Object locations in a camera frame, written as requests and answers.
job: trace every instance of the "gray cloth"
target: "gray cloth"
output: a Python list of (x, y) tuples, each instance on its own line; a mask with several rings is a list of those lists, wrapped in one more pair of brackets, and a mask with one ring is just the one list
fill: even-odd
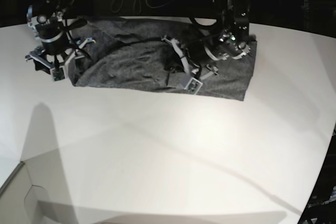
[[(188, 93), (180, 85), (184, 73), (164, 70), (177, 54), (167, 43), (155, 39), (168, 35), (184, 42), (200, 37), (192, 25), (153, 19), (87, 20), (87, 26), (74, 30), (73, 36), (92, 37), (97, 43), (86, 47), (91, 61), (71, 62), (69, 77), (74, 86)], [(250, 56), (241, 60), (218, 61), (219, 75), (204, 80), (198, 94), (244, 100), (254, 72), (256, 47), (254, 42)]]

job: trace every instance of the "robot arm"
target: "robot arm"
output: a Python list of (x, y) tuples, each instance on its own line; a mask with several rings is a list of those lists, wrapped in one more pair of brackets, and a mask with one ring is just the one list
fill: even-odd
[[(83, 47), (86, 43), (94, 42), (92, 38), (74, 41), (70, 35), (71, 29), (86, 24), (85, 20), (80, 19), (70, 27), (67, 26), (64, 14), (74, 1), (45, 0), (39, 6), (31, 6), (27, 13), (28, 25), (35, 37), (41, 40), (42, 46), (30, 52), (26, 59), (34, 60), (35, 69), (50, 74), (54, 81), (67, 77), (67, 62), (70, 58), (89, 57)], [(249, 0), (213, 0), (213, 2), (218, 11), (215, 24), (202, 26), (193, 17), (190, 18), (196, 28), (207, 30), (209, 33), (207, 36), (185, 45), (181, 45), (176, 39), (169, 40), (167, 37), (162, 39), (169, 42), (177, 54), (183, 54), (180, 57), (187, 80), (201, 83), (202, 65), (226, 60), (229, 57), (240, 59), (249, 54), (251, 41), (248, 19)], [(47, 55), (54, 56), (54, 62), (48, 62)], [(59, 62), (58, 56), (63, 58), (62, 63)], [(199, 66), (198, 72), (194, 69), (195, 66)], [(191, 90), (188, 85), (185, 85), (185, 89)]]

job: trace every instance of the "white tabletop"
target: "white tabletop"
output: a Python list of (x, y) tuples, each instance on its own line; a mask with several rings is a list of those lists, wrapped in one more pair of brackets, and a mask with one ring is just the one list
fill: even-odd
[(251, 32), (239, 102), (52, 83), (24, 60), (28, 27), (2, 28), (1, 141), (79, 223), (296, 224), (336, 121), (336, 40)]

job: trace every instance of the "metal bracket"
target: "metal bracket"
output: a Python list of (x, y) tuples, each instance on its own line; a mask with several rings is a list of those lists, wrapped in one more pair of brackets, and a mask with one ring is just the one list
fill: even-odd
[[(80, 49), (84, 48), (89, 43), (96, 43), (96, 41), (92, 38), (83, 38), (77, 41), (77, 45)], [(64, 62), (60, 63), (59, 69), (57, 70), (52, 63), (40, 57), (40, 55), (42, 55), (44, 52), (44, 48), (39, 46), (34, 51), (31, 51), (29, 55), (25, 57), (25, 59), (26, 61), (34, 60), (44, 65), (47, 69), (49, 69), (53, 81), (60, 81), (68, 78), (70, 62), (74, 58), (81, 59), (84, 57), (83, 55), (77, 56), (76, 50), (73, 50), (68, 58)]]
[(209, 70), (209, 72), (206, 73), (205, 75), (201, 76), (201, 78), (200, 78), (201, 81), (203, 81), (203, 80), (205, 80), (205, 79), (207, 79), (207, 78), (209, 78), (213, 75), (215, 75), (215, 76), (218, 75), (218, 67), (211, 66), (211, 65), (208, 64), (208, 65), (206, 65), (206, 68)]
[(183, 68), (184, 68), (184, 72), (190, 76), (190, 67), (189, 67), (189, 62), (186, 58), (186, 56), (184, 55), (183, 51), (181, 50), (181, 48), (179, 47), (180, 42), (177, 39), (168, 39), (167, 35), (165, 35), (163, 38), (161, 38), (162, 41), (167, 42), (169, 45), (171, 45), (174, 48), (174, 51), (178, 54), (178, 56), (181, 59)]

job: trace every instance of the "wrinkled fabric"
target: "wrinkled fabric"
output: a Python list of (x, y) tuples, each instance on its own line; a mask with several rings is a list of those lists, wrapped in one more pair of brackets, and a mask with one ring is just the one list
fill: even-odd
[[(85, 27), (73, 31), (75, 38), (92, 37), (97, 41), (86, 47), (92, 60), (72, 61), (69, 77), (74, 86), (123, 88), (150, 92), (189, 93), (183, 90), (183, 72), (169, 73), (167, 65), (178, 56), (164, 35), (187, 42), (201, 33), (192, 25), (153, 19), (87, 18)], [(218, 76), (204, 80), (198, 95), (244, 100), (253, 76), (257, 43), (241, 60), (216, 63)], [(207, 73), (203, 68), (202, 75)]]

